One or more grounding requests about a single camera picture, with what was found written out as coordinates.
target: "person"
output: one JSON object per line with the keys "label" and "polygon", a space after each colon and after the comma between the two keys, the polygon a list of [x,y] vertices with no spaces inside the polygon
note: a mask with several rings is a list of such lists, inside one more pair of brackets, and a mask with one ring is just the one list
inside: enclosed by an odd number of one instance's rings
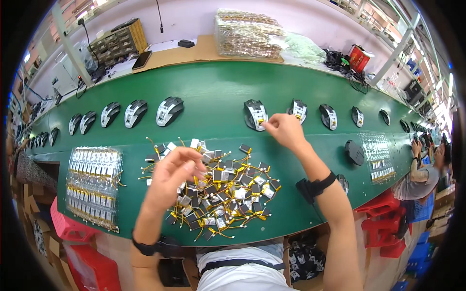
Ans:
{"label": "person", "polygon": [[411,149],[413,154],[411,170],[392,186],[391,191],[398,200],[419,199],[421,203],[424,203],[439,182],[441,173],[450,164],[450,145],[442,141],[440,146],[434,150],[434,164],[424,165],[421,161],[420,167],[418,167],[418,161],[422,151],[421,142],[413,140]]}
{"label": "person", "polygon": [[[290,149],[300,160],[311,182],[322,181],[330,170],[306,141],[300,122],[288,114],[275,114],[265,129],[278,143]],[[142,202],[133,230],[137,244],[153,245],[160,236],[163,216],[177,199],[177,187],[193,176],[202,178],[206,169],[201,154],[190,148],[178,147],[157,164]],[[356,231],[350,202],[340,183],[335,180],[322,194],[316,197],[322,214],[328,220],[330,237],[323,282],[325,290],[362,290],[363,284],[358,268]],[[203,270],[208,263],[231,259],[255,260],[278,265],[282,263],[283,243],[271,240],[255,244],[233,245],[211,252],[198,253],[198,268],[202,277],[198,291],[237,290],[291,290],[286,284],[283,270],[264,264],[247,263],[221,266]],[[130,250],[135,290],[163,290],[157,266],[160,255],[145,256],[135,247]]]}
{"label": "person", "polygon": [[29,142],[25,138],[19,147],[16,147],[14,132],[11,127],[11,113],[7,118],[7,161],[8,172],[22,184],[39,184],[47,187],[52,193],[57,192],[57,181],[42,170],[31,158],[29,158],[24,149]]}

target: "smartphone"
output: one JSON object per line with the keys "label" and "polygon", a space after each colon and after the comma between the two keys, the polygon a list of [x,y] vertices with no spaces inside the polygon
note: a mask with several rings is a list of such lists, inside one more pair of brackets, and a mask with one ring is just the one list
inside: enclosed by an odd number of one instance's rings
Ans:
{"label": "smartphone", "polygon": [[149,59],[151,54],[152,54],[152,51],[147,51],[147,52],[143,52],[142,54],[140,54],[139,57],[137,58],[136,62],[134,63],[132,69],[136,70],[136,69],[139,69],[139,68],[143,68],[146,65],[147,60]]}

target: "red box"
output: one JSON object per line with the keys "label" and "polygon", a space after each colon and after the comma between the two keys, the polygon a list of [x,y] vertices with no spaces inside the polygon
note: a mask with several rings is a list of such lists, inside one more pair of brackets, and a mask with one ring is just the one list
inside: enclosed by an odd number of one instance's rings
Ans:
{"label": "red box", "polygon": [[349,67],[358,73],[361,73],[366,67],[367,62],[374,55],[364,51],[361,46],[353,45],[349,53]]}

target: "white wall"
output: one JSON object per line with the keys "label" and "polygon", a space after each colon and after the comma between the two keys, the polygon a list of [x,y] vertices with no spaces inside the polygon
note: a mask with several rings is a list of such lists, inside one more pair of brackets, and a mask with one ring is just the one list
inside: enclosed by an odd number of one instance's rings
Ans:
{"label": "white wall", "polygon": [[[391,51],[377,37],[360,26],[349,16],[330,7],[325,0],[159,0],[164,33],[160,33],[160,21],[154,0],[127,0],[104,12],[86,24],[90,41],[100,30],[107,31],[132,17],[141,20],[148,43],[159,43],[176,39],[194,39],[200,34],[213,34],[213,18],[218,8],[238,9],[267,14],[278,20],[288,31],[305,35],[322,48],[331,46],[348,53],[352,44],[361,45],[376,56],[367,68],[377,72],[389,58]],[[72,43],[83,41],[83,28],[71,36]],[[44,63],[31,87],[42,97],[52,93],[52,67],[57,50]],[[393,65],[387,75],[399,69]],[[404,87],[411,77],[400,72],[399,83]],[[27,96],[32,103],[39,101],[33,94]]]}

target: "green workbench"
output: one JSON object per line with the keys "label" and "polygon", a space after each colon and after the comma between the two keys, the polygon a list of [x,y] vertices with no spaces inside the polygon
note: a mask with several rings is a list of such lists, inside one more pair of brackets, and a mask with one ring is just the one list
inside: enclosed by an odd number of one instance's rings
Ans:
{"label": "green workbench", "polygon": [[[156,125],[155,116],[161,101],[169,96],[181,97],[185,109],[172,124],[161,128]],[[270,175],[280,179],[282,184],[282,189],[267,205],[272,216],[266,221],[252,220],[247,228],[227,230],[225,234],[235,235],[234,239],[215,236],[209,241],[201,238],[194,242],[198,230],[190,232],[187,227],[180,229],[177,225],[166,223],[162,233],[175,237],[187,246],[240,244],[270,239],[321,223],[315,210],[296,191],[295,183],[305,177],[298,160],[267,132],[251,130],[244,122],[244,101],[262,101],[270,117],[274,113],[285,112],[292,98],[301,99],[307,104],[308,116],[303,123],[306,139],[335,174],[343,174],[347,178],[348,197],[353,208],[377,196],[409,171],[410,134],[403,132],[399,120],[403,118],[409,123],[420,122],[422,118],[416,113],[409,114],[405,105],[377,90],[371,89],[368,94],[362,94],[354,90],[346,79],[324,72],[282,64],[241,61],[170,66],[96,86],[81,99],[72,97],[38,119],[31,136],[41,131],[50,132],[54,127],[58,127],[60,133],[53,147],[47,142],[44,148],[28,149],[27,154],[38,161],[60,162],[58,210],[82,222],[65,207],[65,177],[72,148],[112,146],[121,149],[124,169],[122,183],[128,186],[119,188],[120,232],[112,234],[129,238],[147,189],[145,180],[137,179],[142,176],[140,168],[148,165],[144,158],[153,153],[152,144],[146,140],[146,136],[156,144],[173,141],[177,145],[180,145],[179,136],[186,142],[198,138],[206,140],[209,149],[232,151],[234,158],[244,157],[238,147],[242,143],[247,144],[253,148],[252,165],[257,166],[261,161],[268,163],[271,166]],[[123,124],[124,111],[136,99],[146,100],[149,109],[136,127],[127,129]],[[103,129],[100,114],[110,102],[120,102],[122,113],[108,128]],[[322,103],[332,106],[337,113],[338,127],[334,131],[324,127],[320,120],[318,108]],[[353,106],[364,113],[361,129],[351,119]],[[390,114],[390,126],[384,123],[379,114],[381,108]],[[81,135],[78,130],[71,136],[68,132],[70,118],[76,113],[84,115],[90,110],[98,114],[95,124],[86,135]],[[358,135],[361,131],[386,134],[397,172],[395,178],[372,185],[366,163],[362,166],[348,163],[344,145],[349,139],[361,144]]]}

